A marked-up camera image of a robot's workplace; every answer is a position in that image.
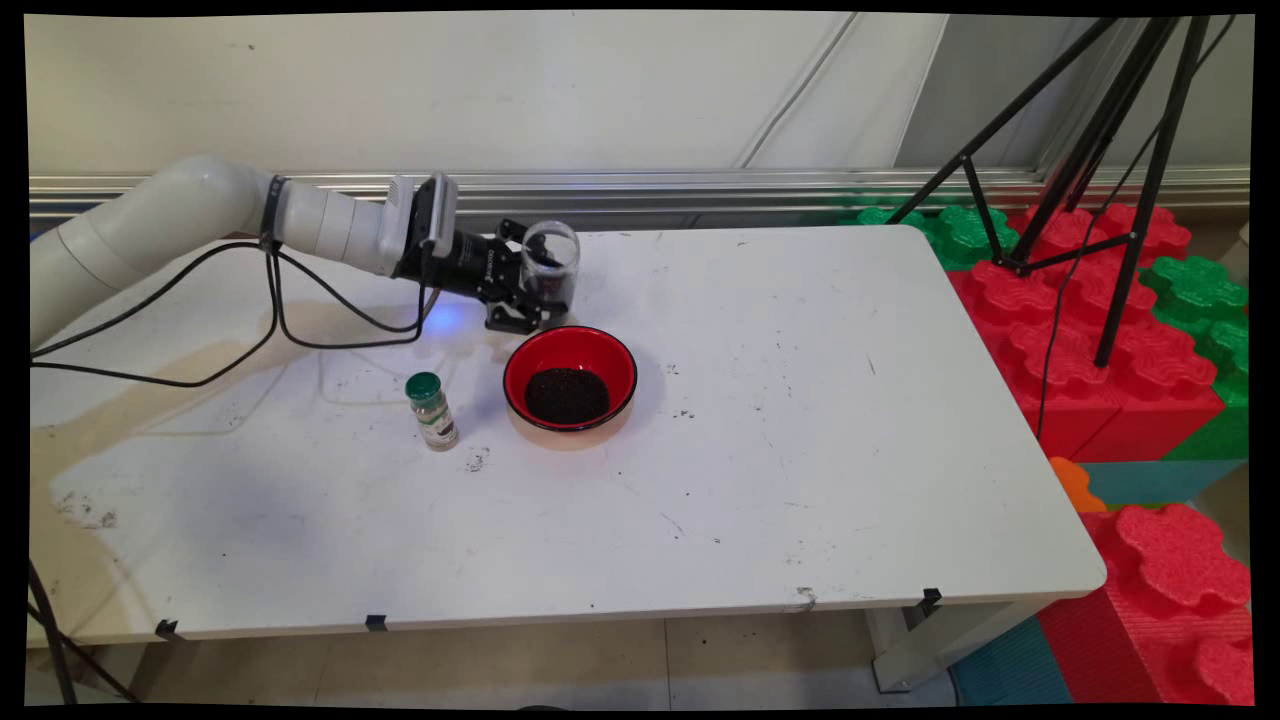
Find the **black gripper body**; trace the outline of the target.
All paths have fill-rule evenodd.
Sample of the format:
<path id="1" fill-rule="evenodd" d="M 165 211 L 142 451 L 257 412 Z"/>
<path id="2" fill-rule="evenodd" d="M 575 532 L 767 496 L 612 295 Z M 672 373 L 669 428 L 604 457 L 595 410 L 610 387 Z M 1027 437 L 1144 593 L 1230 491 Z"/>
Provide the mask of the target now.
<path id="1" fill-rule="evenodd" d="M 454 231 L 452 240 L 412 228 L 398 277 L 486 304 L 517 302 L 524 295 L 520 254 L 500 238 Z"/>

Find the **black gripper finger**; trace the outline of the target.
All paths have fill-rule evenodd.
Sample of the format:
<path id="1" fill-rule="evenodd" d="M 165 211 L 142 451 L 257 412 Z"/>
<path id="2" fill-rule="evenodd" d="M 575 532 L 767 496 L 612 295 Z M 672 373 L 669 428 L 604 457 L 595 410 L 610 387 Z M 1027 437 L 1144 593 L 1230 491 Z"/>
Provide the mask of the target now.
<path id="1" fill-rule="evenodd" d="M 511 334 L 531 334 L 541 325 L 541 301 L 524 290 L 485 300 L 485 328 Z"/>
<path id="2" fill-rule="evenodd" d="M 553 269 L 563 266 L 563 264 L 558 261 L 556 255 L 550 251 L 548 246 L 548 236 L 544 232 L 530 233 L 527 225 L 504 218 L 498 225 L 498 237 L 507 242 L 515 242 L 518 240 L 524 247 L 524 258 L 532 261 L 535 265 Z"/>

